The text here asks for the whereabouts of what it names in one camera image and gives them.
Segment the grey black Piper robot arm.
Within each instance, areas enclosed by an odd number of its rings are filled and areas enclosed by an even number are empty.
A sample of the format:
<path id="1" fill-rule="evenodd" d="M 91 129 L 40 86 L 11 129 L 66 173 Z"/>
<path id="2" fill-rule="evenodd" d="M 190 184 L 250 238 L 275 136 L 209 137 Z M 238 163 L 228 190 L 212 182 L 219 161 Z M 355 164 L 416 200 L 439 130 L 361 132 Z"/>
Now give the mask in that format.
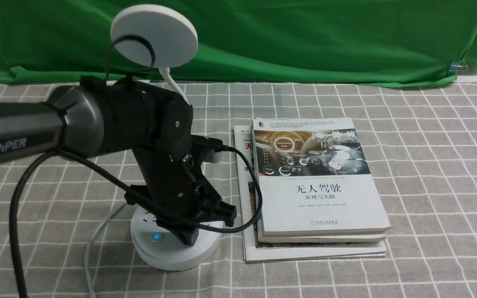
<path id="1" fill-rule="evenodd" d="M 231 228 L 236 207 L 223 201 L 201 170 L 223 142 L 194 135 L 193 106 L 176 92 L 91 76 L 53 89 L 42 102 L 0 103 L 0 164 L 49 153 L 71 160 L 132 151 L 145 185 L 125 187 L 129 205 L 193 245 L 201 224 Z"/>

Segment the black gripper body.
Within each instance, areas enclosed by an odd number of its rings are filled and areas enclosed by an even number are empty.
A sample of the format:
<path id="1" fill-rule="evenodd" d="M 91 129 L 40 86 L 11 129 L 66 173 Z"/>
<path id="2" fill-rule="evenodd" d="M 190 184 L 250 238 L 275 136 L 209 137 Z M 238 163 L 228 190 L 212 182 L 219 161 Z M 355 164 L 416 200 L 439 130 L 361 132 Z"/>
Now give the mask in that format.
<path id="1" fill-rule="evenodd" d="M 129 205 L 138 205 L 171 230 L 176 225 L 196 228 L 201 223 L 222 222 L 233 227 L 237 210 L 222 196 L 195 164 L 191 149 L 173 161 L 167 154 L 138 148 L 133 153 L 145 185 L 131 185 L 125 193 Z"/>

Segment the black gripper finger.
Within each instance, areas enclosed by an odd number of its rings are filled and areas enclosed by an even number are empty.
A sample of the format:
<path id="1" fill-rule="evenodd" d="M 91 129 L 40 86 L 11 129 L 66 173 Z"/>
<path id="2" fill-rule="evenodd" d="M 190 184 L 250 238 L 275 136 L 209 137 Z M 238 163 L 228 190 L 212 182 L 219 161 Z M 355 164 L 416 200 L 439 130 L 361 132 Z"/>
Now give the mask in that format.
<path id="1" fill-rule="evenodd" d="M 171 233 L 184 245 L 195 245 L 199 229 L 187 225 L 176 225 L 171 228 Z"/>

